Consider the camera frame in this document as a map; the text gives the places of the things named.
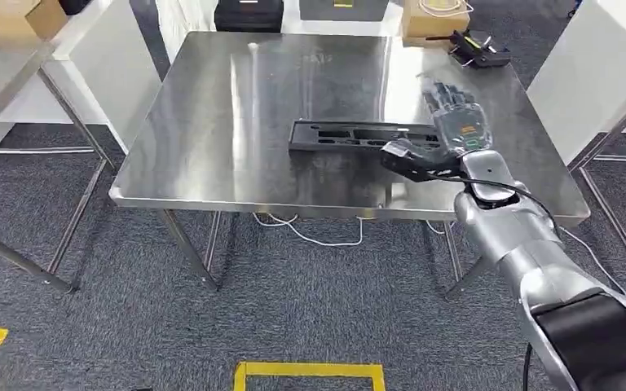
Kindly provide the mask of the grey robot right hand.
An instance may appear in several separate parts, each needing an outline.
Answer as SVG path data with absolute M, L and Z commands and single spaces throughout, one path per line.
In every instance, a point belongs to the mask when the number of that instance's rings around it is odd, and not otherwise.
M 486 113 L 470 91 L 424 74 L 421 93 L 449 155 L 461 158 L 492 148 Z

